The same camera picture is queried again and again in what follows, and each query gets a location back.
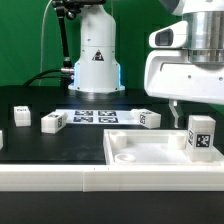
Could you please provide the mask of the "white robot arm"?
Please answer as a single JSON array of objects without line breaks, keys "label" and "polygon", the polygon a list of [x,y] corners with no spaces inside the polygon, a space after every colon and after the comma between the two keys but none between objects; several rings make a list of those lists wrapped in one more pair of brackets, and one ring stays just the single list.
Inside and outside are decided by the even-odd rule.
[{"label": "white robot arm", "polygon": [[[115,59],[116,23],[105,0],[76,0],[81,11],[81,51],[69,90],[87,99],[125,92]],[[144,73],[151,97],[224,105],[224,0],[160,0],[182,20],[153,32]]]}]

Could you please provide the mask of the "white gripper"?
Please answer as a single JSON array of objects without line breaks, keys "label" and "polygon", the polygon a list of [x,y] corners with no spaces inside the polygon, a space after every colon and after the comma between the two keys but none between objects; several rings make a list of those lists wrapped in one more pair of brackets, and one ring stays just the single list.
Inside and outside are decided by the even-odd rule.
[{"label": "white gripper", "polygon": [[180,21],[149,36],[144,89],[167,98],[179,127],[183,110],[177,100],[224,105],[224,34],[221,29]]}]

